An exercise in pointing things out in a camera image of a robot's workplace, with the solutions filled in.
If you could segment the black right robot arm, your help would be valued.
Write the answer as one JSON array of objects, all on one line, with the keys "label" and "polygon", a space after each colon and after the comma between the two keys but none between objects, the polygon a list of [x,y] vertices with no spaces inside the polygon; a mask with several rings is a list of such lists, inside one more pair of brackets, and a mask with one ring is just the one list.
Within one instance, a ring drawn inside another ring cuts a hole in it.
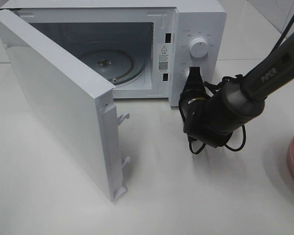
[{"label": "black right robot arm", "polygon": [[189,147],[226,146],[233,132],[258,117],[265,99],[294,79],[294,33],[246,75],[225,76],[217,84],[203,81],[200,67],[190,67],[178,107]]}]

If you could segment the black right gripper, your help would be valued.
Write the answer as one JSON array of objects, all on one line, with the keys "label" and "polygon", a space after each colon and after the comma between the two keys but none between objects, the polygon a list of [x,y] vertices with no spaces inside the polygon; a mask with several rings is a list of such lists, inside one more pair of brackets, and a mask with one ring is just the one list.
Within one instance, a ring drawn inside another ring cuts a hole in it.
[{"label": "black right gripper", "polygon": [[183,120],[183,132],[196,140],[211,139],[211,130],[205,114],[208,99],[200,67],[189,67],[188,78],[179,100],[179,109]]}]

